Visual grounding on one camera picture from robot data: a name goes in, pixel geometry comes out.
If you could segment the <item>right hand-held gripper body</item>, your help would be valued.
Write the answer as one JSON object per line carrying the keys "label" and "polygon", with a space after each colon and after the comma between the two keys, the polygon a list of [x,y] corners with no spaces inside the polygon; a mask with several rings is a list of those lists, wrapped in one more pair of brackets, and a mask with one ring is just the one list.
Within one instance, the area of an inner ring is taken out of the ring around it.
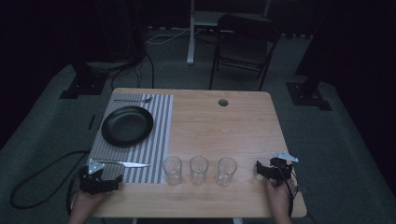
{"label": "right hand-held gripper body", "polygon": [[273,179],[276,181],[278,186],[291,178],[291,172],[293,169],[292,164],[298,161],[298,158],[290,155],[287,151],[273,153],[273,158],[270,160],[270,164],[275,171]]}

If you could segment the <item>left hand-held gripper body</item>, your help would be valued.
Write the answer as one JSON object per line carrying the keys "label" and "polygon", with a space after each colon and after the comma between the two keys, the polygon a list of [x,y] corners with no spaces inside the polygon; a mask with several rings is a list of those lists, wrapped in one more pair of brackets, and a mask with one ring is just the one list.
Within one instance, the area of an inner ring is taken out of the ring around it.
{"label": "left hand-held gripper body", "polygon": [[104,168],[103,163],[89,159],[78,172],[79,189],[91,195],[110,191],[110,186],[102,179]]}

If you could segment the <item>person's left hand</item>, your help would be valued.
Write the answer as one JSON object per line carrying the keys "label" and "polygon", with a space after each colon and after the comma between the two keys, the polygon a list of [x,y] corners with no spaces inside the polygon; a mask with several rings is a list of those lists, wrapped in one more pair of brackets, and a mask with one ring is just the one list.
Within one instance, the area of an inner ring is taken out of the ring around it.
{"label": "person's left hand", "polygon": [[88,217],[106,196],[106,193],[91,195],[88,192],[80,190],[75,196],[71,217]]}

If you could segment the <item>person's right hand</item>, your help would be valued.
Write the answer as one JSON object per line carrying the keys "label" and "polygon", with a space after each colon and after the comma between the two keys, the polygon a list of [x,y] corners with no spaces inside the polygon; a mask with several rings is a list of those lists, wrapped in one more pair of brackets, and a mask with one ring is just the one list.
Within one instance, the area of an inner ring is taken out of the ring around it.
{"label": "person's right hand", "polygon": [[269,208],[274,218],[289,218],[290,193],[293,192],[294,181],[288,179],[278,187],[274,187],[271,181],[264,179]]}

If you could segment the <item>silver table knife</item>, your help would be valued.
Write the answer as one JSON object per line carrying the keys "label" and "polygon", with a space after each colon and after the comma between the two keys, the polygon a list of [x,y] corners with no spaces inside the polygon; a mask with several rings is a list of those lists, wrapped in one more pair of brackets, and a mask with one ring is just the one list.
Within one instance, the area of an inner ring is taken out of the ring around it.
{"label": "silver table knife", "polygon": [[98,163],[113,163],[113,164],[122,165],[125,168],[144,168],[151,166],[151,164],[136,163],[130,161],[113,161],[113,160],[104,160],[104,159],[90,159],[90,161],[96,161]]}

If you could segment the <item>clear drinking glass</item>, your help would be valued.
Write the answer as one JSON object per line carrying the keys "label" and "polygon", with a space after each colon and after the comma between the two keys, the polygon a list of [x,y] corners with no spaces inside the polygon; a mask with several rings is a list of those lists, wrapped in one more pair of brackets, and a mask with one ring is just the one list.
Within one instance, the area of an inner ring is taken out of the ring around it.
{"label": "clear drinking glass", "polygon": [[182,182],[182,160],[176,156],[168,157],[163,162],[165,181],[169,185],[177,185]]}
{"label": "clear drinking glass", "polygon": [[193,185],[200,186],[205,182],[208,167],[209,162],[203,156],[195,156],[190,160],[191,183]]}
{"label": "clear drinking glass", "polygon": [[216,182],[222,186],[229,186],[232,182],[233,175],[237,170],[237,163],[233,158],[224,157],[218,162],[218,172]]}

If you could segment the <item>black round plate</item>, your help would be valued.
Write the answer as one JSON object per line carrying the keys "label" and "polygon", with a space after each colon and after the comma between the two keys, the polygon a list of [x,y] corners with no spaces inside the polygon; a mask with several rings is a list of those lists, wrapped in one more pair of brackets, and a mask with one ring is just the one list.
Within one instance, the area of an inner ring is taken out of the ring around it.
{"label": "black round plate", "polygon": [[111,112],[102,124],[102,136],[112,146],[131,147],[149,136],[153,117],[147,109],[129,105]]}

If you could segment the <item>grey striped placemat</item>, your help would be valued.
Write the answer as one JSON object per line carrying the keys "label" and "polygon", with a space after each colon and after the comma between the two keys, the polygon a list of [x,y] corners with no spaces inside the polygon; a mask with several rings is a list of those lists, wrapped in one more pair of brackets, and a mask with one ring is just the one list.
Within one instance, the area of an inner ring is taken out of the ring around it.
{"label": "grey striped placemat", "polygon": [[[140,100],[149,97],[153,100],[148,104],[115,103],[114,99]],[[114,93],[111,95],[106,113],[93,142],[89,159],[104,159],[113,161],[130,161],[151,164],[144,168],[125,168],[122,165],[104,163],[102,174],[104,180],[114,179],[122,175],[124,183],[162,183],[163,161],[167,158],[169,133],[172,120],[174,97],[170,94],[132,94]],[[105,118],[116,109],[135,105],[145,109],[153,117],[153,129],[143,141],[131,147],[115,147],[110,145],[102,136],[102,124]]]}

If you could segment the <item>black stand base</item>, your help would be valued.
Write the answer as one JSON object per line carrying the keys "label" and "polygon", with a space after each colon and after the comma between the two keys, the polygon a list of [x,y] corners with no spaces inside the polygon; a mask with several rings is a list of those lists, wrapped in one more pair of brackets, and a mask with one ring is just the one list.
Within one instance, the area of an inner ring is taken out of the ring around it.
{"label": "black stand base", "polygon": [[332,111],[329,102],[321,96],[317,86],[297,82],[287,82],[286,86],[294,105],[316,106],[322,111]]}
{"label": "black stand base", "polygon": [[108,73],[98,72],[84,62],[72,63],[76,75],[61,99],[77,99],[80,95],[100,95],[106,84]]}

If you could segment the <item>silver spoon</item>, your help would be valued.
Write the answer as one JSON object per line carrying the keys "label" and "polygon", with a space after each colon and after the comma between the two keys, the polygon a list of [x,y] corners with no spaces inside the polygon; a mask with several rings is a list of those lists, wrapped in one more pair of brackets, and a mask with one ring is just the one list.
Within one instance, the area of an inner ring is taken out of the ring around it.
{"label": "silver spoon", "polygon": [[141,103],[141,104],[148,104],[153,100],[153,97],[140,99],[140,100],[130,100],[130,99],[114,99],[113,102],[115,103]]}

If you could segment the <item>black folding chair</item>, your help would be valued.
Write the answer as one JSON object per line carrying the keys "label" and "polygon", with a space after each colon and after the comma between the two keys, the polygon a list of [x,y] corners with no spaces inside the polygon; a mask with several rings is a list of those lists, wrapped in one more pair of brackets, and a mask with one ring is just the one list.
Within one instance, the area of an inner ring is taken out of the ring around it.
{"label": "black folding chair", "polygon": [[221,65],[257,71],[262,89],[275,47],[281,37],[274,21],[228,13],[218,19],[209,89]]}

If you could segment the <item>white metal desk frame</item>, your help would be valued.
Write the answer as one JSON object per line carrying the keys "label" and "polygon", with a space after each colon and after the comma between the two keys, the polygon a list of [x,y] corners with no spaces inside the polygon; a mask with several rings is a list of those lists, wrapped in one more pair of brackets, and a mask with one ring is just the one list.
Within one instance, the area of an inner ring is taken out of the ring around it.
{"label": "white metal desk frame", "polygon": [[[218,19],[225,15],[225,12],[219,11],[200,11],[195,9],[195,0],[191,1],[190,9],[190,36],[189,36],[189,47],[187,53],[186,63],[187,65],[194,64],[194,53],[195,53],[195,28],[197,26],[211,26],[216,27],[218,24]],[[243,13],[243,16],[249,18],[261,19],[266,18],[268,14],[269,7],[272,0],[265,0],[263,5],[263,10],[261,14]]]}

